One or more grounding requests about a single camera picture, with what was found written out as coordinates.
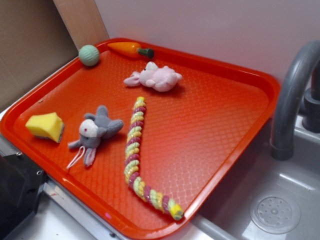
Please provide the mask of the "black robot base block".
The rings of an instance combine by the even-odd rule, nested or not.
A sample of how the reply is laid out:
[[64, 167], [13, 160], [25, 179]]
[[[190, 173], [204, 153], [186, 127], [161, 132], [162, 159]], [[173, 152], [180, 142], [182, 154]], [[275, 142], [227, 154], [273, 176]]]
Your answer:
[[19, 152], [0, 157], [0, 238], [7, 240], [38, 211], [45, 171]]

